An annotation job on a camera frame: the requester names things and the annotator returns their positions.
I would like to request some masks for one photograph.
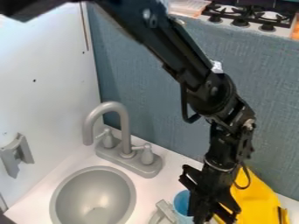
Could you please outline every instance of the yellow cloth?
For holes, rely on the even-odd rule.
[[[231,194],[241,208],[237,216],[237,224],[289,224],[287,210],[282,211],[280,222],[278,209],[281,206],[276,194],[264,182],[248,169],[251,185],[245,190],[239,190],[234,185]],[[246,186],[248,179],[241,168],[236,178],[239,186]],[[225,224],[218,216],[214,216],[219,224]]]

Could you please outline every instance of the sink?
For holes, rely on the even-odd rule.
[[[125,173],[93,166],[75,172],[58,186],[50,215],[53,224],[122,224],[135,204],[136,189]]]

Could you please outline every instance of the blue wall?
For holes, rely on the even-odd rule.
[[[208,149],[209,125],[183,122],[178,84],[149,52],[89,8],[101,97],[122,102],[132,133],[190,158]],[[256,152],[250,165],[279,193],[299,200],[299,43],[186,19],[203,50],[224,64],[255,110]],[[119,127],[116,115],[105,122]]]

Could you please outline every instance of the white wall panel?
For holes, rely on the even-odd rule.
[[[0,162],[8,206],[81,145],[82,120],[100,103],[96,77],[78,4],[26,24],[0,18],[0,144],[20,132],[36,162],[21,164],[17,179]]]

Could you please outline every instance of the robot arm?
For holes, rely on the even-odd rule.
[[[6,0],[0,3],[0,13],[26,21],[64,2],[66,0]],[[244,160],[253,152],[254,112],[237,95],[228,75],[212,71],[212,62],[178,20],[167,15],[159,1],[91,2],[156,55],[163,68],[179,83],[184,120],[194,123],[204,116],[211,123],[211,146],[205,154],[203,170],[185,165],[180,182],[191,191],[189,215],[194,215],[196,224],[208,221],[213,214],[225,223],[234,223],[241,210],[229,189]],[[188,117],[187,104],[195,111],[191,117]]]

